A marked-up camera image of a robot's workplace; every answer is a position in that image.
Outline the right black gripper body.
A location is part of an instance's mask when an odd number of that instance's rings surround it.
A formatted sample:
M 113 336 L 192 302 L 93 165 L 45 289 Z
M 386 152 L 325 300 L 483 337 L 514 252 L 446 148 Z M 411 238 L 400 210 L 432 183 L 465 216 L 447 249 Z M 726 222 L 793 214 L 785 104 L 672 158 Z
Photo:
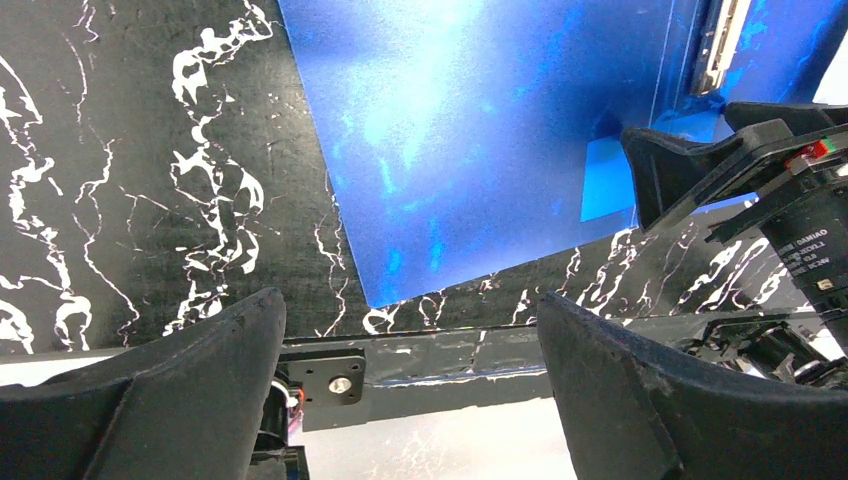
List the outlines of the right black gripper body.
M 785 180 L 754 206 L 717 224 L 707 237 L 725 243 L 759 231 L 795 286 L 847 349 L 847 129 L 816 136 L 783 162 Z

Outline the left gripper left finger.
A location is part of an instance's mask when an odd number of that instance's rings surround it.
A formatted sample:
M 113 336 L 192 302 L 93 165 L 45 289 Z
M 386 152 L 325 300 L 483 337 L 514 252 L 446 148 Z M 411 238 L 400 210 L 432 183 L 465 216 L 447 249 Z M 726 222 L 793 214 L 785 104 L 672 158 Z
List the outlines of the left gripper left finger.
M 282 293 L 1 390 L 5 479 L 242 479 L 283 344 Z

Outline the blue plastic folder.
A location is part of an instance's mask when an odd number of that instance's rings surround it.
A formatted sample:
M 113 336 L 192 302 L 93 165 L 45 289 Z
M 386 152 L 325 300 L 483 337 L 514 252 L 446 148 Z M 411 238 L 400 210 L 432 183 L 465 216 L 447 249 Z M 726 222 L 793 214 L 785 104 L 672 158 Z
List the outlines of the blue plastic folder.
M 698 97 L 707 1 L 280 8 L 373 308 L 633 226 L 625 128 L 713 142 L 728 102 L 809 102 L 847 30 L 843 1 L 749 3 Z

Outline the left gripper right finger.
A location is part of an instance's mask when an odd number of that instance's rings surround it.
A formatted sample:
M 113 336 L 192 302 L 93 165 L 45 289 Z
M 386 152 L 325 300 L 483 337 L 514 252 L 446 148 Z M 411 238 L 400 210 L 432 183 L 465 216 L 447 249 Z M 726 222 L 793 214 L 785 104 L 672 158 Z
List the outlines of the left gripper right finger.
M 560 295 L 537 335 L 580 479 L 843 479 L 845 391 L 716 366 Z

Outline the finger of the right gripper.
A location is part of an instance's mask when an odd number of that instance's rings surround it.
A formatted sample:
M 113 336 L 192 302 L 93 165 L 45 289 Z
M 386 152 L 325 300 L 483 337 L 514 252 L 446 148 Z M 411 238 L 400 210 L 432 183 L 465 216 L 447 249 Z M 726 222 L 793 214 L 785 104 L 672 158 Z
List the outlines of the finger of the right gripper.
M 847 106 L 731 102 L 724 107 L 723 115 L 733 131 L 771 120 L 782 120 L 798 136 L 846 124 Z
M 667 229 L 704 205 L 759 190 L 777 173 L 767 156 L 792 137 L 780 119 L 715 143 L 647 128 L 624 130 L 620 142 L 632 170 L 639 227 Z

